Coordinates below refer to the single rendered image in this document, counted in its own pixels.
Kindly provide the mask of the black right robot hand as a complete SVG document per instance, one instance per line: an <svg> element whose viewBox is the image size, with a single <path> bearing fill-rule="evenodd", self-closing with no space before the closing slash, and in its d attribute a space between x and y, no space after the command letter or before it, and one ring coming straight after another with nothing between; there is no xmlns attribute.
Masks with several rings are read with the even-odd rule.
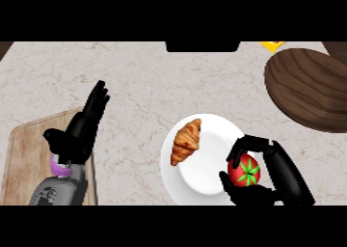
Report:
<svg viewBox="0 0 347 247"><path fill-rule="evenodd" d="M276 141L268 142L265 138L245 135L236 140L225 158L227 164L233 162L233 168L237 168L240 156L249 151L262 154L274 189L258 184L239 187L233 184L227 171L219 171L219 182L231 203L236 206L271 206L282 202L285 206L311 206L311 192L280 144Z"/></svg>

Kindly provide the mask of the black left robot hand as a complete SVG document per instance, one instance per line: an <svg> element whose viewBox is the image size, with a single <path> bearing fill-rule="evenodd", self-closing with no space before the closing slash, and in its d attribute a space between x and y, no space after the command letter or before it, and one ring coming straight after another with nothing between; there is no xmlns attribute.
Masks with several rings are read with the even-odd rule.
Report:
<svg viewBox="0 0 347 247"><path fill-rule="evenodd" d="M84 164L92 152L97 125L109 100L104 82L97 81L82 110L73 115L66 130L48 128L44 138L58 164Z"/></svg>

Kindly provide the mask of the red tomato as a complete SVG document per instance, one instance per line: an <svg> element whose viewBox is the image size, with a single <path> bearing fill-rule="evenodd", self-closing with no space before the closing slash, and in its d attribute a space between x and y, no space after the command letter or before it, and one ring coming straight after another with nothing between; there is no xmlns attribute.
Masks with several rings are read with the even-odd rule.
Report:
<svg viewBox="0 0 347 247"><path fill-rule="evenodd" d="M239 187L256 185L259 180L259 166L255 159L245 153L240 156L237 168L231 167L233 162L227 164L227 175L233 184Z"/></svg>

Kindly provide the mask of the white plate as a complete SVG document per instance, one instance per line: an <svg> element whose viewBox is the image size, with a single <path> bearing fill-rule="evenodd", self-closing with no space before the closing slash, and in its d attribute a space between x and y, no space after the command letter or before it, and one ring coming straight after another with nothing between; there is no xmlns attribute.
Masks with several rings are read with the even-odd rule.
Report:
<svg viewBox="0 0 347 247"><path fill-rule="evenodd" d="M199 119L199 149L188 157L171 165L174 136L183 126ZM194 114L172 126L160 148L162 182L180 206L233 205L222 191L218 172L227 171L225 157L243 132L239 127L215 114Z"/></svg>

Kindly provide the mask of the brown wooden bowl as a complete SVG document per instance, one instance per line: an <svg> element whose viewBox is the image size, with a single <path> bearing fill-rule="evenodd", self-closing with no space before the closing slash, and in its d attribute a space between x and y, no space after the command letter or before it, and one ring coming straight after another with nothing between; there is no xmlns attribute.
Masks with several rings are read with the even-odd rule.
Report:
<svg viewBox="0 0 347 247"><path fill-rule="evenodd" d="M323 52L289 48L267 60L262 76L283 114L311 129L347 133L347 66Z"/></svg>

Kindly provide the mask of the purple object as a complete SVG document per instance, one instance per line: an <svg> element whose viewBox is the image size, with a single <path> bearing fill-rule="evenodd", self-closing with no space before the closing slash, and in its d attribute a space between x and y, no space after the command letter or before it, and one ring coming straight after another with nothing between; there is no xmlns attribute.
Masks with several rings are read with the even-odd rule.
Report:
<svg viewBox="0 0 347 247"><path fill-rule="evenodd" d="M51 154L51 173L57 177L69 177L70 176L70 168L64 164L57 163L57 155Z"/></svg>

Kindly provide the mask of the pale wooden cutting board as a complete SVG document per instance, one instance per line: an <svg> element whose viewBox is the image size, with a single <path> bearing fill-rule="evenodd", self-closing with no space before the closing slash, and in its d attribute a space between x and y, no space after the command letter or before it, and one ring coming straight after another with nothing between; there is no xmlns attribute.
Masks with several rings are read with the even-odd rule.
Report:
<svg viewBox="0 0 347 247"><path fill-rule="evenodd" d="M33 189L51 173L51 152L42 137L48 128L66 129L81 108L19 125L10 133L7 158L0 193L1 206L26 206Z"/></svg>

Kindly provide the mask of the brown croissant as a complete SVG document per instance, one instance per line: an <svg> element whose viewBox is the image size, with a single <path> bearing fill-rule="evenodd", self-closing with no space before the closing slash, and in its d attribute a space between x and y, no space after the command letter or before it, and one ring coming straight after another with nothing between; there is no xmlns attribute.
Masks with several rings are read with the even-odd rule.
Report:
<svg viewBox="0 0 347 247"><path fill-rule="evenodd" d="M202 120L194 119L177 131L172 139L171 165L175 166L199 149Z"/></svg>

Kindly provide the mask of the yellow object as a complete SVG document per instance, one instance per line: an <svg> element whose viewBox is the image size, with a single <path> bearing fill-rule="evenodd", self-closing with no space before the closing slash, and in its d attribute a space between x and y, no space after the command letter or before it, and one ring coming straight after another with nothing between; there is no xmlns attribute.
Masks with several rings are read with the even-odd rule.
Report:
<svg viewBox="0 0 347 247"><path fill-rule="evenodd" d="M274 52L277 48L285 44L285 42L283 41L262 41L259 44L270 52Z"/></svg>

